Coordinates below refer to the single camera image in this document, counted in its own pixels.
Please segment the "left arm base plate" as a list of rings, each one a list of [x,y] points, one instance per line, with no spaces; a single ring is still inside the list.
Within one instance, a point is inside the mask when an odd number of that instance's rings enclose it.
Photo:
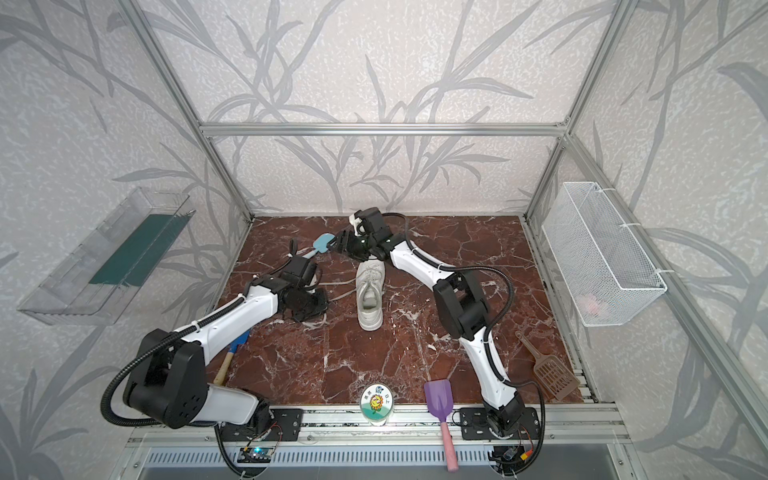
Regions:
[[[257,410],[244,425],[226,423],[220,428],[224,442],[294,442],[298,439],[304,411],[300,408]]]

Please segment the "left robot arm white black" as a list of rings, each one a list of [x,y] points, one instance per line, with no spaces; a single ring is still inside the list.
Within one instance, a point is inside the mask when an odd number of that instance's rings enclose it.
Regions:
[[[278,313],[297,322],[323,314],[324,289],[313,284],[316,263],[293,256],[276,272],[254,277],[242,293],[207,316],[173,331],[155,329],[141,341],[136,357],[108,384],[102,417],[122,427],[229,423],[257,418],[259,398],[209,382],[208,364],[243,334]]]

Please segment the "white sneaker shoe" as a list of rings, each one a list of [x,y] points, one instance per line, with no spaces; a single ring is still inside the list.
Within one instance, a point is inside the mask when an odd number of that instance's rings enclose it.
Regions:
[[[385,264],[380,260],[362,262],[356,274],[358,322],[365,331],[375,331],[383,323]]]

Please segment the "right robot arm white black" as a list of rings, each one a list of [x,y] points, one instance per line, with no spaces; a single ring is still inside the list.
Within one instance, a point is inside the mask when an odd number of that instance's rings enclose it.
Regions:
[[[447,264],[418,248],[409,238],[409,225],[401,232],[391,230],[388,217],[403,218],[378,208],[358,210],[349,217],[350,227],[335,237],[332,248],[358,260],[356,301],[362,329],[374,331],[383,324],[385,265],[410,274],[430,288],[441,325],[457,339],[470,359],[481,387],[491,432],[508,438],[523,416],[525,403],[517,384],[503,369],[491,337],[492,328],[506,315],[514,300],[514,287],[501,270],[472,265]],[[475,273],[499,276],[507,285],[507,300],[495,317]]]

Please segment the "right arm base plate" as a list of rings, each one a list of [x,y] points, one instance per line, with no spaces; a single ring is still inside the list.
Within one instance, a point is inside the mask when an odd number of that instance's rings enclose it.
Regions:
[[[461,428],[463,440],[537,440],[541,433],[538,412],[533,407],[526,407],[519,421],[505,435],[497,435],[490,428],[487,412],[483,407],[463,407],[457,410],[456,423]]]

